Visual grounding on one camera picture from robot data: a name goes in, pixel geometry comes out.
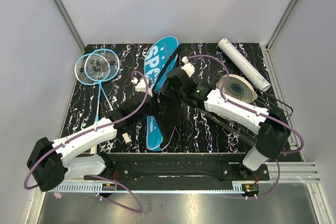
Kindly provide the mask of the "blue racket cover bag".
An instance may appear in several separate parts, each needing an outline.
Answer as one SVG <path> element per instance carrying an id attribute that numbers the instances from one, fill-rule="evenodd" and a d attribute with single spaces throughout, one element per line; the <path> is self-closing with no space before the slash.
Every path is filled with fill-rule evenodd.
<path id="1" fill-rule="evenodd" d="M 144 74 L 151 79 L 150 88 L 157 95 L 160 113 L 147 117 L 146 145 L 151 151 L 165 149 L 172 138 L 180 110 L 180 100 L 171 91 L 167 73 L 177 65 L 180 43 L 166 36 L 154 43 L 145 55 Z"/>

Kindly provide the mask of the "white shuttlecock tube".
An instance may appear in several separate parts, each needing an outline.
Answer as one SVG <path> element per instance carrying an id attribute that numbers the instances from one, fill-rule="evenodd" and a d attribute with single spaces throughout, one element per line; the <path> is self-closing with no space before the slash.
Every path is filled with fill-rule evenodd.
<path id="1" fill-rule="evenodd" d="M 267 91 L 271 84 L 266 78 L 233 46 L 227 39 L 219 41 L 218 47 L 233 62 L 233 64 L 242 72 L 242 74 L 261 91 Z"/>

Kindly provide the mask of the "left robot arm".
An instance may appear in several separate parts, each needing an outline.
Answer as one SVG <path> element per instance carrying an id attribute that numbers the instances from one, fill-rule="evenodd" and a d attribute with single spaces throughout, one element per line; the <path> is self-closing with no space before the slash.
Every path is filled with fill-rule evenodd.
<path id="1" fill-rule="evenodd" d="M 128 133 L 147 116 L 162 112 L 156 91 L 138 91 L 120 108 L 109 112 L 93 125 L 72 135 L 50 141 L 39 139 L 27 161 L 29 172 L 24 180 L 27 190 L 38 187 L 49 191 L 64 180 L 97 175 L 103 180 L 113 175 L 113 167 L 102 154 L 82 157 L 88 149 Z"/>

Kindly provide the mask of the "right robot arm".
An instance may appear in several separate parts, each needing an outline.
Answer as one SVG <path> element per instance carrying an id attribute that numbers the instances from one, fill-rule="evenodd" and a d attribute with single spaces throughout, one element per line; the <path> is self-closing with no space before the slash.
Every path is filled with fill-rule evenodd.
<path id="1" fill-rule="evenodd" d="M 196 84 L 182 67 L 170 70 L 166 80 L 172 93 L 189 106 L 233 120 L 257 135 L 256 144 L 238 167 L 242 179 L 252 179 L 261 164 L 278 158 L 291 133 L 281 109 L 253 106 L 223 94 L 208 83 Z"/>

